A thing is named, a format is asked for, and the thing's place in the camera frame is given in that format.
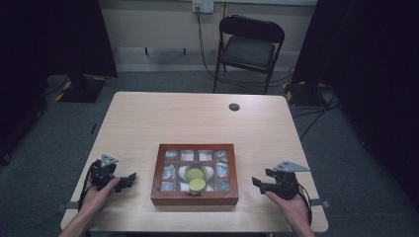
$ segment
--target light wood desk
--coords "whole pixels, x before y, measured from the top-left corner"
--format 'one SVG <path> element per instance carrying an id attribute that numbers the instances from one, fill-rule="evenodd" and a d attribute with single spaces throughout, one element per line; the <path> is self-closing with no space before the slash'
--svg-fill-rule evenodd
<path id="1" fill-rule="evenodd" d="M 237 112 L 228 106 L 236 103 Z M 239 201 L 236 206 L 154 206 L 151 184 L 160 143 L 233 143 Z M 137 173 L 131 189 L 112 194 L 93 231 L 289 232 L 279 208 L 260 195 L 251 177 L 273 183 L 266 168 L 289 160 L 308 167 L 285 98 L 279 96 L 119 92 L 109 107 L 72 201 L 88 167 L 101 154 L 120 159 L 116 176 Z M 297 173 L 318 198 L 311 173 Z M 64 228 L 76 210 L 67 210 Z M 315 232 L 328 223 L 313 208 Z"/>

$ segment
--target chair leg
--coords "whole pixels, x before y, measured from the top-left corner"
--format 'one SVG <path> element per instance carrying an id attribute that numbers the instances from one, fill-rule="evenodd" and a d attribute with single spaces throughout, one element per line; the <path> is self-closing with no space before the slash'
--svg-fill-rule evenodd
<path id="1" fill-rule="evenodd" d="M 264 95 L 266 95 L 266 93 L 268 92 L 269 84 L 271 83 L 272 73 L 273 73 L 273 71 L 270 71 L 270 72 L 268 73 L 268 75 L 266 76 L 266 80 L 265 80 L 265 89 L 263 90 L 263 94 L 264 94 Z"/>
<path id="2" fill-rule="evenodd" d="M 216 80 L 218 79 L 218 71 L 219 71 L 219 62 L 217 60 L 216 67 L 215 67 L 215 76 L 213 77 L 213 88 L 212 88 L 213 93 L 215 93 L 215 89 L 216 89 Z"/>

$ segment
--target gray carpet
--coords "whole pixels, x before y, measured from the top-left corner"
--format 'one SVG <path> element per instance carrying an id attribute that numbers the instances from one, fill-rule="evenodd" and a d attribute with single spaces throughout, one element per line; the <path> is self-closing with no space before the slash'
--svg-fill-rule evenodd
<path id="1" fill-rule="evenodd" d="M 246 81 L 259 76 L 240 71 L 228 75 Z M 273 80 L 288 75 L 276 72 Z M 47 92 L 57 88 L 64 79 L 65 76 L 50 77 Z M 204 71 L 121 72 L 119 79 L 106 83 L 95 104 L 57 103 L 54 98 L 59 91 L 46 96 L 42 116 L 11 153 L 11 164 L 0 167 L 0 236 L 59 234 L 62 213 L 55 208 L 70 200 L 115 93 L 210 93 L 211 89 L 211 77 Z M 229 84 L 219 84 L 217 92 L 260 94 Z M 330 89 L 322 92 L 327 101 L 333 94 Z M 284 92 L 277 86 L 270 88 L 268 94 Z M 292 106 L 290 109 L 295 116 L 312 111 Z M 294 119 L 300 135 L 317 115 Z M 331 203 L 325 209 L 329 230 L 317 236 L 419 236 L 417 212 L 389 172 L 362 145 L 357 126 L 342 109 L 326 112 L 301 143 L 320 197 Z M 93 236 L 125 235 L 94 233 Z"/>

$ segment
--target person's hand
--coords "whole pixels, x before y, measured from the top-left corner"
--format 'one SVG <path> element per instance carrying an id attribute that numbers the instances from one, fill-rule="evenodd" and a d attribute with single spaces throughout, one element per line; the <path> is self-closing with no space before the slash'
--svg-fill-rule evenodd
<path id="1" fill-rule="evenodd" d="M 112 189 L 120 182 L 120 177 L 111 179 L 108 184 L 98 191 L 89 181 L 86 187 L 87 193 L 79 212 L 70 223 L 62 230 L 59 236 L 82 236 L 96 215 L 102 210 Z"/>
<path id="2" fill-rule="evenodd" d="M 308 223 L 305 203 L 300 195 L 296 195 L 290 200 L 282 199 L 269 191 L 265 195 L 280 207 L 287 222 L 298 237 L 314 236 Z"/>

